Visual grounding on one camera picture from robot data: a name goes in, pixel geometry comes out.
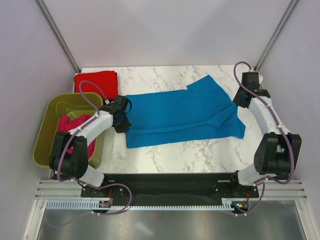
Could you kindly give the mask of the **blue t shirt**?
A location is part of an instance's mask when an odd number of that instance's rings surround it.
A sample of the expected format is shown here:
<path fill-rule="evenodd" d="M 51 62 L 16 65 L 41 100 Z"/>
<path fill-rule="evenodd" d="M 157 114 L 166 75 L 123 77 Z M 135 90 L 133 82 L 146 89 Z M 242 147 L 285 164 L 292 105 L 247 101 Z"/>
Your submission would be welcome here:
<path fill-rule="evenodd" d="M 127 98 L 132 102 L 127 115 L 132 126 L 125 135 L 129 149 L 245 135 L 238 106 L 210 75 L 186 89 Z"/>

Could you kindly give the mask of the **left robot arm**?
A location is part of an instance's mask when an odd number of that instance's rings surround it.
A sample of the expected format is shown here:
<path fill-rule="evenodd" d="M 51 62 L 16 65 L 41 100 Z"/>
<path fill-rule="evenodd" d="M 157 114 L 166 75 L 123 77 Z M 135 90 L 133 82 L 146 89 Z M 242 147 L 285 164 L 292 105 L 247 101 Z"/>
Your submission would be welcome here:
<path fill-rule="evenodd" d="M 118 134 L 127 133 L 132 126 L 127 114 L 132 102 L 121 95 L 101 107 L 84 123 L 69 130 L 56 133 L 50 155 L 49 167 L 57 179 L 75 180 L 92 187 L 99 197 L 106 196 L 110 185 L 105 175 L 89 165 L 88 146 L 105 130 L 113 128 Z"/>

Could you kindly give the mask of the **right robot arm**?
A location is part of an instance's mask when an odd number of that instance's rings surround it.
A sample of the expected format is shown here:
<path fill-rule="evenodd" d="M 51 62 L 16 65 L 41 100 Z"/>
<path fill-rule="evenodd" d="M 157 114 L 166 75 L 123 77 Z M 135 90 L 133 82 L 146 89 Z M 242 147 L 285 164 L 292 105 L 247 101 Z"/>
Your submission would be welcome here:
<path fill-rule="evenodd" d="M 294 176 L 302 138 L 291 133 L 277 115 L 267 90 L 246 91 L 239 87 L 233 102 L 247 108 L 255 117 L 262 134 L 253 163 L 235 173 L 237 179 L 229 184 L 235 197 L 242 196 L 247 186 L 258 186 L 267 180 L 288 184 Z"/>

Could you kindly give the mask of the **folded black t shirt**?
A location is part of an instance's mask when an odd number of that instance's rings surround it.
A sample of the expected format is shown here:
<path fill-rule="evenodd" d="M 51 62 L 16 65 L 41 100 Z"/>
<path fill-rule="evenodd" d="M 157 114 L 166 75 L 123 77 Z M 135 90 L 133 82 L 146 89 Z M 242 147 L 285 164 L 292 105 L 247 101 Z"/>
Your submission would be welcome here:
<path fill-rule="evenodd" d="M 117 106 L 119 96 L 116 95 L 114 99 L 106 99 L 103 101 L 103 106 Z"/>

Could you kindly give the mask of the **folded red t shirt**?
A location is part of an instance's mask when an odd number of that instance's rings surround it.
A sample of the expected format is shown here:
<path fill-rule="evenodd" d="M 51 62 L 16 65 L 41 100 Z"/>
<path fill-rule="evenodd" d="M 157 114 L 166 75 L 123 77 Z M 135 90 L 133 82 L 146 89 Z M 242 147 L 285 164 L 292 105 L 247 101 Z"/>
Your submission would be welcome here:
<path fill-rule="evenodd" d="M 92 92 L 101 96 L 103 100 L 113 100 L 118 95 L 118 74 L 113 70 L 79 73 L 74 76 L 74 91 L 80 92 L 79 84 L 84 93 Z"/>

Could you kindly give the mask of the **olive green plastic bin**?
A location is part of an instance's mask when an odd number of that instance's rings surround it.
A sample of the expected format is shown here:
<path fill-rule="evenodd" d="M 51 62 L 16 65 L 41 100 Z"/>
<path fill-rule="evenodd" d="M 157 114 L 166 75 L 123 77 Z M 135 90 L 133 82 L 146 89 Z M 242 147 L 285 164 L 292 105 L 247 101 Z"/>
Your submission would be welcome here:
<path fill-rule="evenodd" d="M 103 105 L 103 99 L 94 92 L 85 92 L 84 95 L 96 106 Z M 59 119 L 67 116 L 69 120 L 76 119 L 82 115 L 93 115 L 95 109 L 77 93 L 64 93 L 54 97 L 47 105 L 44 117 L 38 132 L 37 140 L 33 151 L 33 159 L 36 165 L 41 168 L 49 168 L 50 154 L 54 138 L 58 130 Z M 102 162 L 105 132 L 96 138 L 96 144 L 88 163 L 97 169 Z"/>

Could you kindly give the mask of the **pink t shirt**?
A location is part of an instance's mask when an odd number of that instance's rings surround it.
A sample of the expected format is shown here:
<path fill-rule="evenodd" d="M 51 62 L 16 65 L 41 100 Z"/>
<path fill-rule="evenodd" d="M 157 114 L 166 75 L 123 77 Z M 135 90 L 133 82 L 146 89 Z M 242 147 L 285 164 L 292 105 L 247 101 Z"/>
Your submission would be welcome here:
<path fill-rule="evenodd" d="M 79 127 L 81 124 L 83 124 L 90 118 L 91 118 L 91 115 L 83 114 L 75 119 L 70 120 L 67 115 L 62 115 L 59 118 L 56 132 L 68 132 L 74 128 Z M 89 159 L 92 157 L 94 153 L 95 144 L 96 144 L 96 140 L 93 140 L 87 147 L 87 154 Z"/>

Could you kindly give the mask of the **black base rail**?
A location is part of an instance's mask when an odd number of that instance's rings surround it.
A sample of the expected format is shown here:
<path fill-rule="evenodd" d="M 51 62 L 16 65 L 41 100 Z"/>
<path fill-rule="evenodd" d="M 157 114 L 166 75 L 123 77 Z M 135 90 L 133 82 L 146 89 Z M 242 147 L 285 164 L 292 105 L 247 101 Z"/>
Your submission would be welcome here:
<path fill-rule="evenodd" d="M 107 173 L 102 184 L 116 185 L 86 186 L 81 197 L 111 198 L 122 206 L 216 205 L 222 199 L 259 197 L 256 187 L 240 185 L 234 173 Z"/>

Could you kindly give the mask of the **right aluminium frame post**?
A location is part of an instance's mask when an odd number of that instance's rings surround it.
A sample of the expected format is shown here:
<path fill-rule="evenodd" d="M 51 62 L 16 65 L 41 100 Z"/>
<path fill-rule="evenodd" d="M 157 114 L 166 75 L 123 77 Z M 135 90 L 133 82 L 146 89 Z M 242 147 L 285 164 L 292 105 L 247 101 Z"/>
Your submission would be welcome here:
<path fill-rule="evenodd" d="M 284 13 L 282 14 L 278 24 L 276 25 L 270 39 L 268 40 L 264 50 L 262 51 L 256 65 L 254 66 L 255 71 L 259 71 L 264 62 L 266 61 L 268 55 L 270 54 L 272 48 L 276 44 L 277 40 L 279 39 L 281 33 L 283 32 L 285 26 L 289 22 L 292 14 L 294 13 L 296 7 L 300 3 L 300 0 L 290 0 L 288 6 L 286 7 Z"/>

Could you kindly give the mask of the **aluminium frame post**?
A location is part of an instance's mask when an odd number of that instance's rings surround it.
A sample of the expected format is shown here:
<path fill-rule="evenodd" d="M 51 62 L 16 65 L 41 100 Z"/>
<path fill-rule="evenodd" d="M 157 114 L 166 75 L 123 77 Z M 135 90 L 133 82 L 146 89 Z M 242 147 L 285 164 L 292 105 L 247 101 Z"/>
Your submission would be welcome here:
<path fill-rule="evenodd" d="M 70 63 L 72 69 L 75 73 L 80 73 L 81 69 L 77 64 L 75 58 L 73 57 L 63 35 L 61 34 L 54 18 L 52 17 L 46 3 L 44 0 L 35 0 L 37 7 L 39 8 L 40 12 L 42 13 L 46 23 L 48 24 L 49 28 L 51 29 L 55 39 L 57 40 L 59 46 L 61 47 L 64 55 L 66 56 L 68 62 Z"/>
<path fill-rule="evenodd" d="M 279 39 L 281 33 L 283 32 L 285 26 L 289 22 L 292 14 L 294 13 L 296 7 L 300 3 L 300 0 L 290 0 L 288 6 L 286 7 L 284 13 L 282 14 L 278 24 L 276 25 L 270 39 L 268 40 L 264 50 L 262 51 L 256 65 L 254 66 L 255 71 L 259 71 L 264 62 L 266 61 L 268 55 L 270 54 L 272 48 L 276 44 L 277 40 Z"/>

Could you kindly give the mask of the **left aluminium frame post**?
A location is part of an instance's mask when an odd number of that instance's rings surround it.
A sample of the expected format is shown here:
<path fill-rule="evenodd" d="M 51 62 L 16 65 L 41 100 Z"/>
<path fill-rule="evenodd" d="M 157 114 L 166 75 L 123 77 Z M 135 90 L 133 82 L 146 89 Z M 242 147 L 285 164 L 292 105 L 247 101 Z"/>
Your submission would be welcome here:
<path fill-rule="evenodd" d="M 70 63 L 72 69 L 75 73 L 80 73 L 81 69 L 77 64 L 75 58 L 73 57 L 63 35 L 61 34 L 54 18 L 52 17 L 46 3 L 44 0 L 35 0 L 37 7 L 39 8 L 40 12 L 42 13 L 46 23 L 48 24 L 49 28 L 51 29 L 55 39 L 57 40 L 59 46 L 61 47 L 64 55 L 66 56 L 68 62 Z"/>

